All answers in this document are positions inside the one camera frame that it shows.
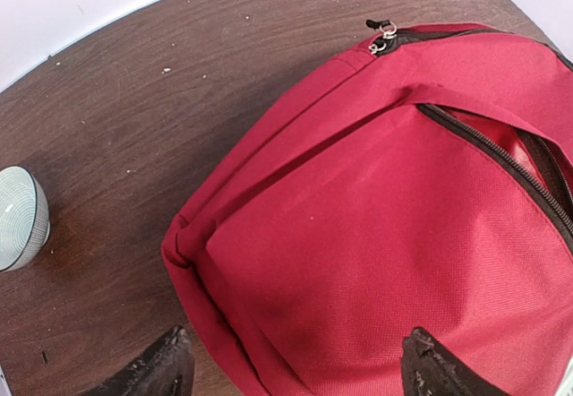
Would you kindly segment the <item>red student backpack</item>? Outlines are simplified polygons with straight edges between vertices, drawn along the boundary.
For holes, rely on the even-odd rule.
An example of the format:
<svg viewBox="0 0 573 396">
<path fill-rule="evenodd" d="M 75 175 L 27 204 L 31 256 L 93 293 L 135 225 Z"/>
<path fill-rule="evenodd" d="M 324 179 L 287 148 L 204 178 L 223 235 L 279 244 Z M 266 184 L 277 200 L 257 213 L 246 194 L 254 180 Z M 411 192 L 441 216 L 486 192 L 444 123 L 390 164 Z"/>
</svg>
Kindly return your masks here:
<svg viewBox="0 0 573 396">
<path fill-rule="evenodd" d="M 162 254 L 246 395 L 400 395 L 404 339 L 459 389 L 558 395 L 572 366 L 572 65 L 478 24 L 399 29 L 277 101 Z"/>
</svg>

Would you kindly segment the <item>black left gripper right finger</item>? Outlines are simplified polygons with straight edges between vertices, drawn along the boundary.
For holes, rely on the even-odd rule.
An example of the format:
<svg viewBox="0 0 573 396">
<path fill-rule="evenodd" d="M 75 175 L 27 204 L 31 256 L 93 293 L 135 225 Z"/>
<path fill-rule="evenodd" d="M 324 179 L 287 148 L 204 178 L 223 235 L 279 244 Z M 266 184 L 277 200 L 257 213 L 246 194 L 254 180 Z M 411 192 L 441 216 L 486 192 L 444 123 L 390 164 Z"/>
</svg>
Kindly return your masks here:
<svg viewBox="0 0 573 396">
<path fill-rule="evenodd" d="M 502 396 L 427 330 L 416 327 L 402 342 L 401 378 L 406 396 Z"/>
</svg>

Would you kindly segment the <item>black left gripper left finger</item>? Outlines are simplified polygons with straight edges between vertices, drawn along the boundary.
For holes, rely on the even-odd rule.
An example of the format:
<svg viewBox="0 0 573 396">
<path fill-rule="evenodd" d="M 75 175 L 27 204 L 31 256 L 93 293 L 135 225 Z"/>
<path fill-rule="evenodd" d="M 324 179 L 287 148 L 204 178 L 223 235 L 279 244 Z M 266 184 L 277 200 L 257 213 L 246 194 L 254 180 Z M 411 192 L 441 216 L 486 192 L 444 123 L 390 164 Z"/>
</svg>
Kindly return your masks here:
<svg viewBox="0 0 573 396">
<path fill-rule="evenodd" d="M 175 326 L 123 369 L 83 395 L 191 395 L 194 372 L 192 342 L 184 327 Z"/>
</svg>

